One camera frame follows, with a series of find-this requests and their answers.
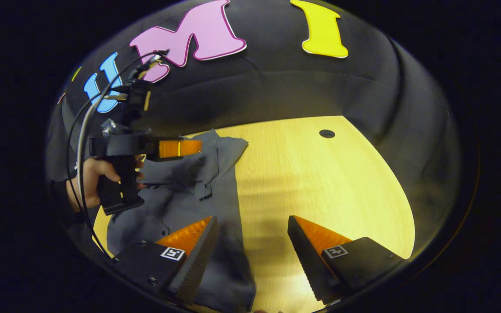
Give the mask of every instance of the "orange gripper pad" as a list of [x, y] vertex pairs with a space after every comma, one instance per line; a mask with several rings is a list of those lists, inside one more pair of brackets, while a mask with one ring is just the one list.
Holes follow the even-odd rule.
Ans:
[[209, 216], [189, 226], [183, 227], [177, 230], [177, 232], [161, 238], [156, 243], [166, 247], [185, 250], [185, 253], [189, 256], [211, 218], [212, 216]]
[[183, 155], [200, 153], [201, 140], [162, 140], [160, 141], [160, 158], [182, 157]]
[[321, 255], [322, 250], [324, 249], [352, 241], [351, 239], [329, 230], [328, 228], [314, 224], [310, 220], [305, 220], [304, 218], [296, 215], [294, 215], [294, 217], [318, 255]]

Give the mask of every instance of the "table surface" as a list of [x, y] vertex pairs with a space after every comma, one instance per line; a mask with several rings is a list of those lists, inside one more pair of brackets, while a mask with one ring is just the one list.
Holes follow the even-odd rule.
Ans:
[[[320, 136], [323, 129], [335, 137]], [[351, 240], [368, 236], [402, 258], [411, 256], [415, 227], [409, 202], [382, 156], [343, 116], [250, 123], [216, 132], [249, 142], [235, 176], [244, 249], [257, 288], [253, 310], [324, 308], [287, 235], [290, 215]], [[104, 246], [109, 218], [100, 209], [94, 227]]]

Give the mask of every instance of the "pink letter m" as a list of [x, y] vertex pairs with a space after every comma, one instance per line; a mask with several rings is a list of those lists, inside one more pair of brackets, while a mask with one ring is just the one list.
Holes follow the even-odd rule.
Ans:
[[[193, 56], [197, 60], [211, 60], [243, 51], [247, 43], [235, 37], [225, 17], [224, 9], [228, 3], [229, 0], [216, 0], [201, 4], [187, 12], [177, 31], [152, 27], [134, 38], [131, 46], [137, 47], [139, 55], [170, 49], [166, 58], [179, 67], [187, 64], [189, 44], [193, 36], [197, 42]], [[142, 62], [149, 58], [151, 56], [143, 58]], [[169, 66], [159, 64], [149, 69], [144, 80], [156, 82], [167, 73]]]

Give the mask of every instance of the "finger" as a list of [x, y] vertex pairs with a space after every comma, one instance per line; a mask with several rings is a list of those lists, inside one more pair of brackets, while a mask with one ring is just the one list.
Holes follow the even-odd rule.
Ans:
[[109, 178], [109, 180], [113, 180], [114, 182], [119, 182], [119, 180], [121, 180], [117, 172], [115, 172], [113, 165], [111, 165], [111, 163], [109, 163], [108, 161], [95, 161], [92, 164], [92, 168], [94, 172], [99, 175], [105, 175], [107, 178]]

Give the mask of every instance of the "human hand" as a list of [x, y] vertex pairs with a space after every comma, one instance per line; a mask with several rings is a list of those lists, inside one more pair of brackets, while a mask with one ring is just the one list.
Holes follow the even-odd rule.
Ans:
[[[137, 159], [137, 162], [135, 164], [135, 168], [142, 168], [144, 166], [144, 162], [140, 161], [141, 155], [135, 155], [133, 156], [134, 158]], [[113, 180], [114, 182], [119, 182], [121, 178], [119, 175], [115, 172], [115, 169], [111, 165], [110, 162], [105, 161], [105, 160], [96, 160], [94, 158], [89, 158], [84, 161], [83, 164], [83, 171], [82, 171], [82, 176], [84, 177], [83, 180], [83, 187], [84, 187], [84, 195], [85, 195], [85, 200], [86, 200], [86, 206], [89, 208], [93, 208], [94, 206], [100, 206], [100, 198], [98, 196], [97, 192], [97, 186], [98, 186], [98, 181], [101, 175], [105, 175], [105, 177], [109, 178], [109, 180]], [[137, 173], [137, 179], [141, 180], [144, 178], [144, 174], [141, 172]], [[71, 180], [72, 185], [75, 190], [75, 193], [77, 194], [78, 200], [81, 201], [80, 199], [80, 194], [78, 192], [78, 177], [75, 177]], [[71, 188], [71, 182], [67, 181], [66, 183], [66, 188], [67, 188], [67, 195], [69, 198], [69, 202], [75, 212], [80, 212], [80, 208], [78, 207], [78, 204], [75, 200], [75, 194], [73, 194], [73, 189]], [[139, 183], [137, 185], [138, 189], [142, 189], [145, 187], [144, 184]]]

